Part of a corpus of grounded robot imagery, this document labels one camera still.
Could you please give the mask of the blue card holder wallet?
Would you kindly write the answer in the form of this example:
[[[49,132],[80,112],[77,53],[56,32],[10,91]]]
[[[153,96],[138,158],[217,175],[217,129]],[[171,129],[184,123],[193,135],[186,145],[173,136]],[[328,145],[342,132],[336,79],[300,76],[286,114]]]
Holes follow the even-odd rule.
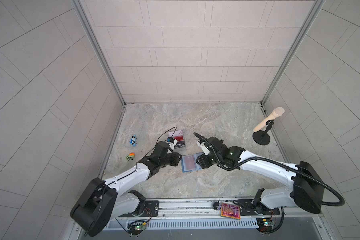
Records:
[[[196,160],[199,156],[201,156],[203,154],[204,153],[196,153],[193,155],[183,156],[183,158],[181,160],[182,172],[187,173],[187,172],[194,172],[194,171],[201,170],[202,167],[196,162]]]

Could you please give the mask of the red VIP card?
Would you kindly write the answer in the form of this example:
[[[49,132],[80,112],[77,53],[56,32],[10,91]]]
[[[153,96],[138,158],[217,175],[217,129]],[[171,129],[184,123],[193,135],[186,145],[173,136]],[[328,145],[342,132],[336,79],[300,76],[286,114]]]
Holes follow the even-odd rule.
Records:
[[[196,162],[193,155],[184,156],[183,164],[185,171],[191,171],[196,168]]]

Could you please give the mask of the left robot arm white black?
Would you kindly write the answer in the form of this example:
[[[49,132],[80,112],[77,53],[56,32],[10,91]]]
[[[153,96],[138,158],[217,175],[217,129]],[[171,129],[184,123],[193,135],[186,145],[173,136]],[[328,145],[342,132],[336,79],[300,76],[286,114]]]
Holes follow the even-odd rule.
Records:
[[[88,236],[94,237],[114,218],[142,214],[146,199],[132,188],[153,177],[163,167],[176,167],[182,157],[174,152],[172,144],[156,143],[153,152],[131,169],[106,180],[91,180],[73,206],[71,218]]]

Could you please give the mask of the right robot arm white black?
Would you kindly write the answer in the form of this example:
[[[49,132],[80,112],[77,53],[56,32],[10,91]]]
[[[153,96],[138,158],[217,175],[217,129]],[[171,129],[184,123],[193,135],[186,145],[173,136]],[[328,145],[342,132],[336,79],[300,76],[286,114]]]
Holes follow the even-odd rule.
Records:
[[[307,162],[287,164],[258,156],[238,146],[228,148],[215,137],[206,139],[198,133],[194,133],[194,136],[204,153],[197,159],[203,169],[217,165],[225,171],[250,171],[283,184],[277,189],[257,191],[252,200],[252,209],[260,215],[265,215],[267,210],[283,207],[299,207],[306,212],[319,214],[322,206],[342,207],[345,204],[343,196],[324,183]]]

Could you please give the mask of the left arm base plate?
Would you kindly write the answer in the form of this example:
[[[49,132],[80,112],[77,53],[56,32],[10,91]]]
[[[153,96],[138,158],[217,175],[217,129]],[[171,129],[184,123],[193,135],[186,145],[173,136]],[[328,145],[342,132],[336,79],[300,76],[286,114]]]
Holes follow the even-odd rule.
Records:
[[[148,218],[157,217],[159,211],[159,201],[145,201],[144,206],[138,206],[133,213],[120,215],[121,218]]]

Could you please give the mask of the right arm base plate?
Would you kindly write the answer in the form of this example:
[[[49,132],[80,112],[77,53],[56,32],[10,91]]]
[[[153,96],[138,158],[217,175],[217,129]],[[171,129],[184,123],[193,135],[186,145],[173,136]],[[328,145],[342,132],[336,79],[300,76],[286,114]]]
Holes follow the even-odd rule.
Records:
[[[269,209],[263,204],[259,203],[257,205],[253,204],[252,199],[239,199],[234,200],[233,203],[240,208],[241,216],[270,216],[270,215],[280,215],[281,212],[279,208]]]

